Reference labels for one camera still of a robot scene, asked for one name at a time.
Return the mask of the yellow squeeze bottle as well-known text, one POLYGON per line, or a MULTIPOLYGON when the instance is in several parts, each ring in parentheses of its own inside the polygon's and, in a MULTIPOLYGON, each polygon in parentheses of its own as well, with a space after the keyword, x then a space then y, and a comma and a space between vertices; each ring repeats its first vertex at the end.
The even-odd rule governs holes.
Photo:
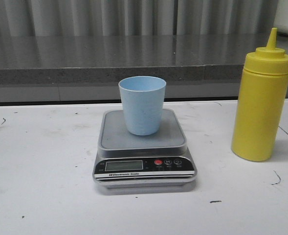
POLYGON ((288 89, 288 54, 276 46, 277 32, 246 55, 241 76, 231 150, 253 162, 272 155, 288 89))

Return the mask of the silver digital kitchen scale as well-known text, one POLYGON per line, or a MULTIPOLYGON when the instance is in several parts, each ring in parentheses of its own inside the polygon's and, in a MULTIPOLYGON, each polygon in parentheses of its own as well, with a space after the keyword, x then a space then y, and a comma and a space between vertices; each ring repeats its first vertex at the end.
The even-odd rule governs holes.
POLYGON ((130 133, 121 110, 104 113, 93 169, 106 188, 182 186, 194 181, 197 168, 173 110, 163 109, 159 130, 148 136, 130 133))

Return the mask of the light blue plastic cup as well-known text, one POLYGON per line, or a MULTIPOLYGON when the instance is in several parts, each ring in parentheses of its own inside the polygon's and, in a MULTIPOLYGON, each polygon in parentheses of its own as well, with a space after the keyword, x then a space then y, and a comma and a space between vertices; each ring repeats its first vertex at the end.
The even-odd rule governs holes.
POLYGON ((118 83, 127 130, 138 136, 158 131, 166 81, 154 76, 133 76, 118 83))

